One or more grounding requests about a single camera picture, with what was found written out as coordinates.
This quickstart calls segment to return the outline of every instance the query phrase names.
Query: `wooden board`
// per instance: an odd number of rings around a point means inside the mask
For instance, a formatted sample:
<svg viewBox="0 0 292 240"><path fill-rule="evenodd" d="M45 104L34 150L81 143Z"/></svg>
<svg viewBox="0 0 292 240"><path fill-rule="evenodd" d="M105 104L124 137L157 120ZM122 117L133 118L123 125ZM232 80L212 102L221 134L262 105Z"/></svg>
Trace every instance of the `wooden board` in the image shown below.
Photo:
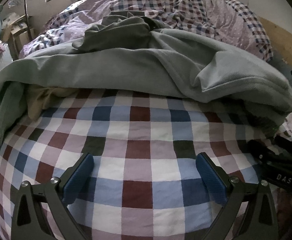
<svg viewBox="0 0 292 240"><path fill-rule="evenodd" d="M270 37L273 47L292 66L292 34L262 17L259 20L263 24L267 35Z"/></svg>

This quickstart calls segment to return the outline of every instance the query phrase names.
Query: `blue textured pad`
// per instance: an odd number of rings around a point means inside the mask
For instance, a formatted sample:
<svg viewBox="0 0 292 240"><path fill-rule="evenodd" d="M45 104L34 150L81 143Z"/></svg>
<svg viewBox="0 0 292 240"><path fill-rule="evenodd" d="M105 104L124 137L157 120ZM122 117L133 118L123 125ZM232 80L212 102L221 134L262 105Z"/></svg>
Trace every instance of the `blue textured pad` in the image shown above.
<svg viewBox="0 0 292 240"><path fill-rule="evenodd" d="M196 156L196 168L212 199L225 206L227 203L227 188L202 154Z"/></svg>
<svg viewBox="0 0 292 240"><path fill-rule="evenodd" d="M63 198L61 201L65 205L69 205L75 201L93 169L94 157L88 154L64 186Z"/></svg>

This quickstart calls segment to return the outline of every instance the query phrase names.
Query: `beige fabric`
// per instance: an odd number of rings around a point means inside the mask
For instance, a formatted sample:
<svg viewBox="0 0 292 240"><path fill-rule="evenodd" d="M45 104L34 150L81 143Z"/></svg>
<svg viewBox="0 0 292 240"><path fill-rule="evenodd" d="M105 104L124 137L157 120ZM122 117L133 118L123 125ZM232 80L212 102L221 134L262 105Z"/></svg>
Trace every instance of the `beige fabric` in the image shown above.
<svg viewBox="0 0 292 240"><path fill-rule="evenodd" d="M45 88L38 85L29 85L26 92L28 116L36 121L43 109L48 109L58 99L78 91L77 88Z"/></svg>
<svg viewBox="0 0 292 240"><path fill-rule="evenodd" d="M267 35L270 37L273 47L278 50L283 56L283 59L292 66L292 34L262 17L260 17L259 20L263 24Z"/></svg>

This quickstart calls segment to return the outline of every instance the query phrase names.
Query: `plaid fabric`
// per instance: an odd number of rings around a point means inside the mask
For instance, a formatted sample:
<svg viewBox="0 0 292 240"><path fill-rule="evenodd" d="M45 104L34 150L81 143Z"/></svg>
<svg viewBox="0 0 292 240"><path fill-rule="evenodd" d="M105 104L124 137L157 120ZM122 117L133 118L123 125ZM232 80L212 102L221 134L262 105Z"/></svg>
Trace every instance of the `plaid fabric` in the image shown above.
<svg viewBox="0 0 292 240"><path fill-rule="evenodd" d="M246 148L250 139L265 137L250 126L238 101L204 104L82 89L36 122L22 118L0 146L0 237L10 239L14 195L22 181L45 183L90 152L94 171L68 206L88 236L196 238L213 220L196 154L206 152L228 174L257 183L259 167Z"/></svg>
<svg viewBox="0 0 292 240"><path fill-rule="evenodd" d="M262 23L257 19L257 15L247 5L237 0L225 0L225 2L243 18L248 28L252 31L252 35L255 37L257 43L256 47L262 53L263 60L271 60L273 58L272 45Z"/></svg>
<svg viewBox="0 0 292 240"><path fill-rule="evenodd" d="M239 17L241 17L247 24L247 27L252 31L252 36L245 37L244 43L252 43L249 47L243 45L242 42L237 42L238 33L228 31L228 35L236 36L233 39L227 40L231 45L245 49L257 57L269 61L272 56L272 46L269 38L265 33L265 29L256 18L256 15L244 4L236 0L221 0L235 10ZM91 8L86 8L85 3L81 3L81 10L89 11ZM154 18L165 23L168 27L190 31L203 35L218 41L224 41L214 23L207 16L207 10L212 10L213 2L211 0L113 0L108 2L110 11L123 10L139 10L144 11L145 16ZM49 24L48 30L45 34L38 36L34 41L25 45L21 56L28 56L36 50L48 48L50 46L65 42L63 40L64 28L67 28L67 22L76 16L76 12L80 9L79 4L75 3L68 7L65 11L58 14ZM233 18L226 12L221 12L222 15Z"/></svg>

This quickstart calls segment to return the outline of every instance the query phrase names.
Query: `silver bolt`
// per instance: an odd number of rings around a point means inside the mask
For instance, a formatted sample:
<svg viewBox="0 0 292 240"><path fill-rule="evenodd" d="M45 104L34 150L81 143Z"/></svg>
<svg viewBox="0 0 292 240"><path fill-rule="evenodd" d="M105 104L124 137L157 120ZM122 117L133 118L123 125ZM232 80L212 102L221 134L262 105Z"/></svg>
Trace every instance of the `silver bolt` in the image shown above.
<svg viewBox="0 0 292 240"><path fill-rule="evenodd" d="M236 176L231 177L231 182L238 183L239 181L240 181L240 179L238 177L236 177Z"/></svg>
<svg viewBox="0 0 292 240"><path fill-rule="evenodd" d="M268 185L268 182L266 181L266 180L261 180L261 184L264 186L264 187L266 187L267 185Z"/></svg>
<svg viewBox="0 0 292 240"><path fill-rule="evenodd" d="M52 178L50 179L50 183L51 183L51 184L56 184L58 181L59 181L59 178L58 178L58 177L52 177Z"/></svg>
<svg viewBox="0 0 292 240"><path fill-rule="evenodd" d="M29 181L25 180L21 183L22 187L27 187L29 185Z"/></svg>

